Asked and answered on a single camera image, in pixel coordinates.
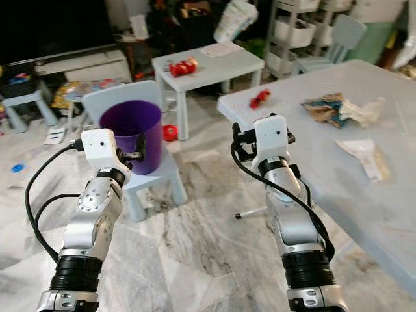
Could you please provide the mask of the shiny red snack wrapper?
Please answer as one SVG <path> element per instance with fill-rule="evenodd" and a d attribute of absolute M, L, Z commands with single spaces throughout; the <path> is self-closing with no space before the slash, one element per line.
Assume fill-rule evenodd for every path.
<path fill-rule="evenodd" d="M 193 74 L 198 68 L 198 62 L 194 57 L 188 57 L 185 60 L 181 60 L 181 62 L 172 62 L 170 60 L 168 62 L 169 74 L 172 77 L 182 77 L 182 75 L 190 75 Z"/>

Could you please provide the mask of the small white kids table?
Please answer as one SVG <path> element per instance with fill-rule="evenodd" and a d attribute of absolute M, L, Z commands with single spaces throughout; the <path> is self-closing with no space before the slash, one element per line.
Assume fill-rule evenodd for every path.
<path fill-rule="evenodd" d="M 181 62 L 188 57 L 194 57 L 198 62 L 197 70 L 190 75 L 172 77 L 169 74 L 168 62 Z M 199 49 L 179 51 L 169 55 L 154 57 L 151 60 L 155 72 L 155 81 L 161 92 L 169 86 L 175 92 L 176 127 L 179 140 L 189 139 L 189 117 L 187 109 L 187 92 L 200 87 L 220 83 L 222 91 L 231 91 L 231 80 L 241 75 L 251 74 L 251 87 L 261 86 L 261 78 L 265 61 L 247 50 L 236 51 L 224 57 L 210 58 L 200 53 Z"/>

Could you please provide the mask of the yellow snack package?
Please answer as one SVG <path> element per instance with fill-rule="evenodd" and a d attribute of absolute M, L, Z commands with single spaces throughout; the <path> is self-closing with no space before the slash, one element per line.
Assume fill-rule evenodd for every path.
<path fill-rule="evenodd" d="M 88 81 L 68 81 L 57 89 L 50 107 L 68 109 L 73 102 L 80 102 L 83 96 L 89 92 Z"/>

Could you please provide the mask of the large white plastic table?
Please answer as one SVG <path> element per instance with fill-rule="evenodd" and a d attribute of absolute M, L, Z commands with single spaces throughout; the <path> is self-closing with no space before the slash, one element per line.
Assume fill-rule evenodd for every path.
<path fill-rule="evenodd" d="M 221 96 L 218 111 L 243 129 L 270 113 L 286 118 L 296 140 L 289 146 L 312 196 L 399 285 L 416 295 L 416 81 L 364 62 L 348 60 L 266 86 L 268 104 L 253 110 L 257 89 Z M 384 98 L 380 117 L 367 128 L 316 122 L 302 102 L 341 93 L 358 105 Z M 373 182 L 360 162 L 339 147 L 372 140 L 389 176 Z"/>

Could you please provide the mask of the white diaper package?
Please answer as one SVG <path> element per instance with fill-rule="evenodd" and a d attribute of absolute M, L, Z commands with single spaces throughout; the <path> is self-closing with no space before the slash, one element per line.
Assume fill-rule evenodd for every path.
<path fill-rule="evenodd" d="M 231 0 L 223 11 L 213 38 L 218 44 L 234 42 L 241 32 L 255 23 L 258 18 L 258 9 L 248 0 Z"/>

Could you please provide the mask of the printed paper sheet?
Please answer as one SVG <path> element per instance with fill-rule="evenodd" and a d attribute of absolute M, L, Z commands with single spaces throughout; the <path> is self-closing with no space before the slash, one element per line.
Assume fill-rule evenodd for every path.
<path fill-rule="evenodd" d="M 243 47 L 231 41 L 217 42 L 217 44 L 206 45 L 199 49 L 200 53 L 206 57 L 210 57 L 210 59 L 224 57 L 228 54 L 237 53 L 242 50 L 244 50 Z"/>

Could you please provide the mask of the white shelving cart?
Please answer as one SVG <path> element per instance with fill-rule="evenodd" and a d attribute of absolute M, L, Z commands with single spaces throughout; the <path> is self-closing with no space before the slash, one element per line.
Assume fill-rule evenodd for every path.
<path fill-rule="evenodd" d="M 276 79 L 282 79 L 291 70 L 292 51 L 311 44 L 315 26 L 300 18 L 303 14 L 316 12 L 320 2 L 271 0 L 264 56 L 268 72 Z"/>

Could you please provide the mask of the small light blue stool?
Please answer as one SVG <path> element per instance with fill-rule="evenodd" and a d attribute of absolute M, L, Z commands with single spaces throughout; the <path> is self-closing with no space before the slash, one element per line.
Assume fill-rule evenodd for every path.
<path fill-rule="evenodd" d="M 15 133 L 26 133 L 28 127 L 27 123 L 21 119 L 21 116 L 15 110 L 18 106 L 23 106 L 30 102 L 35 102 L 42 117 L 44 117 L 45 124 L 54 127 L 59 124 L 59 117 L 56 117 L 53 110 L 49 106 L 49 99 L 51 92 L 45 86 L 45 83 L 41 81 L 38 85 L 38 89 L 35 92 L 23 95 L 14 96 L 10 99 L 3 99 L 1 104 L 3 105 L 4 112 L 8 116 L 10 127 Z"/>

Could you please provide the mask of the white low cabinet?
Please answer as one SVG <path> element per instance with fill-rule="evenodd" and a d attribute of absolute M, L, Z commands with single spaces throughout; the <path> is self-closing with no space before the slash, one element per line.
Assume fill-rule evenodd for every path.
<path fill-rule="evenodd" d="M 21 60 L 16 64 L 32 65 L 37 75 L 62 74 L 68 81 L 133 80 L 127 57 L 115 47 L 102 51 L 80 51 L 51 58 Z"/>

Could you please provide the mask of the green waste bin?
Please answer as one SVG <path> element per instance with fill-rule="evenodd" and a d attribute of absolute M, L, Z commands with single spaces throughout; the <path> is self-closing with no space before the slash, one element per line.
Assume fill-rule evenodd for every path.
<path fill-rule="evenodd" d="M 351 50 L 346 60 L 358 59 L 376 64 L 395 30 L 395 23 L 366 23 L 365 26 L 367 30 L 363 33 L 362 39 L 357 47 Z"/>

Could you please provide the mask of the small white floor item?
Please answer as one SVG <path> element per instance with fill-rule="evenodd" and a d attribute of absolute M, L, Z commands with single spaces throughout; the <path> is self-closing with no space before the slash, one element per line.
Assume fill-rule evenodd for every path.
<path fill-rule="evenodd" d="M 44 145 L 56 145 L 63 142 L 66 136 L 66 128 L 54 128 L 48 131 L 47 136 L 44 140 Z"/>

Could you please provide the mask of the crumpled white tissue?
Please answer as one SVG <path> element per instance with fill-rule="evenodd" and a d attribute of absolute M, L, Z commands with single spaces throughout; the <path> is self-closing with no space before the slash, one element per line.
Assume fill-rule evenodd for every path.
<path fill-rule="evenodd" d="M 367 128 L 371 123 L 377 122 L 386 100 L 380 96 L 374 101 L 368 102 L 363 106 L 353 104 L 349 100 L 342 101 L 339 107 L 339 119 L 341 121 L 354 120 L 359 122 L 362 128 Z"/>

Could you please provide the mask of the purple plastic rubbish bin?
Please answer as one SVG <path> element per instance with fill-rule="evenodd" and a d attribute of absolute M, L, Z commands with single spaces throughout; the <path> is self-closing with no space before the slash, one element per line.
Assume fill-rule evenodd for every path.
<path fill-rule="evenodd" d="M 145 176 L 163 162 L 163 114 L 149 101 L 125 101 L 107 109 L 99 119 L 103 128 L 114 133 L 117 148 L 127 153 L 140 152 L 141 161 L 131 161 L 133 173 Z"/>

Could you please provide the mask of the crumpled brown teal wrapper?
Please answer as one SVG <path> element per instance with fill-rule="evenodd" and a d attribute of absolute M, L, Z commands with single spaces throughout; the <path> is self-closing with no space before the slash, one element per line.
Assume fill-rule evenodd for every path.
<path fill-rule="evenodd" d="M 336 128 L 342 128 L 346 121 L 341 117 L 341 107 L 345 98 L 342 93 L 330 93 L 320 98 L 304 101 L 300 104 L 316 122 L 329 123 Z"/>

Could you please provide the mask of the clear plastic wrapper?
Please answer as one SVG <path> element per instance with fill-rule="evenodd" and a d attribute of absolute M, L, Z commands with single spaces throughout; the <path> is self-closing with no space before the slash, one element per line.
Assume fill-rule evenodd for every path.
<path fill-rule="evenodd" d="M 374 140 L 336 140 L 335 143 L 360 162 L 363 172 L 371 181 L 379 182 L 390 178 L 391 172 Z"/>

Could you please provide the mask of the crumpled red wrapper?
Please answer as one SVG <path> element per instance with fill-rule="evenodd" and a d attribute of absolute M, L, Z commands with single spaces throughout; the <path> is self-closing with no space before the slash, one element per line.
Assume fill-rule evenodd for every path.
<path fill-rule="evenodd" d="M 268 99 L 270 98 L 270 95 L 270 89 L 262 89 L 262 91 L 260 91 L 258 95 L 250 99 L 248 107 L 252 110 L 258 110 L 259 107 L 267 103 Z"/>

